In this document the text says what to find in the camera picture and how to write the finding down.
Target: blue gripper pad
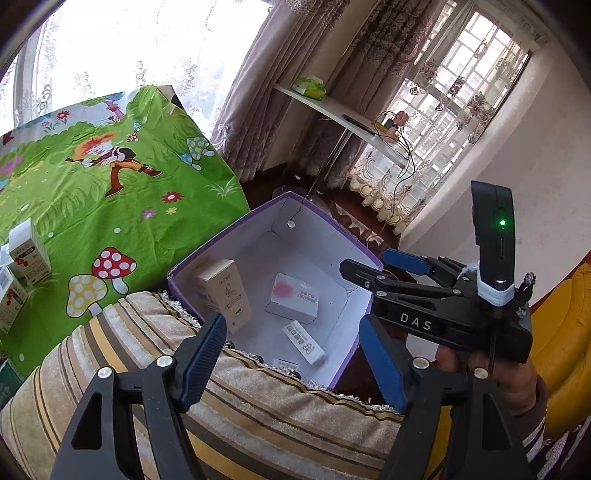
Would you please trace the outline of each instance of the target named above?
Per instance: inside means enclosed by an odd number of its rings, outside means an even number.
[[[200,345],[195,350],[193,357],[187,363],[183,374],[183,382],[178,403],[184,411],[188,411],[191,405],[201,400],[201,396],[207,386],[207,381],[213,372],[217,359],[226,342],[226,319],[223,315],[217,315],[212,325],[202,326],[197,338],[203,336]]]
[[[402,373],[367,317],[359,322],[359,341],[385,402],[404,415],[408,399],[403,390]]]
[[[415,275],[427,275],[431,268],[421,257],[416,257],[400,250],[387,248],[382,254],[382,260],[387,265],[393,265]]]

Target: red mushroom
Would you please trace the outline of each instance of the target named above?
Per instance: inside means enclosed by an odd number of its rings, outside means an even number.
[[[123,281],[123,277],[132,273],[135,267],[137,264],[133,258],[122,254],[114,247],[107,247],[92,264],[92,274],[103,280],[112,280],[113,288],[121,294],[126,294],[129,287]]]

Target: purple box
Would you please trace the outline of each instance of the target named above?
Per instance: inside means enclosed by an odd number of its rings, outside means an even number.
[[[168,273],[171,294],[202,320],[193,271],[213,259],[236,262],[252,319],[236,334],[236,348],[298,364],[302,378],[334,386],[358,344],[359,321],[371,293],[343,280],[340,263],[351,258],[381,270],[382,263],[342,225],[293,192],[286,192],[227,227]],[[291,321],[265,311],[277,272],[297,278],[319,292],[318,317],[306,326],[324,349],[325,360],[307,365],[282,329]]]

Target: finger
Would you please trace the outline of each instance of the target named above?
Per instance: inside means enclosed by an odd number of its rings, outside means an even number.
[[[437,352],[435,352],[435,361],[437,366],[444,372],[459,372],[460,359],[449,347],[439,345]]]

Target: green cartoon tablecloth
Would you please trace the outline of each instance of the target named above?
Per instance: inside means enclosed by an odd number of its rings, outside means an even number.
[[[156,87],[53,112],[5,134],[0,236],[32,217],[53,273],[0,349],[28,375],[101,307],[167,270],[248,211],[231,170]]]

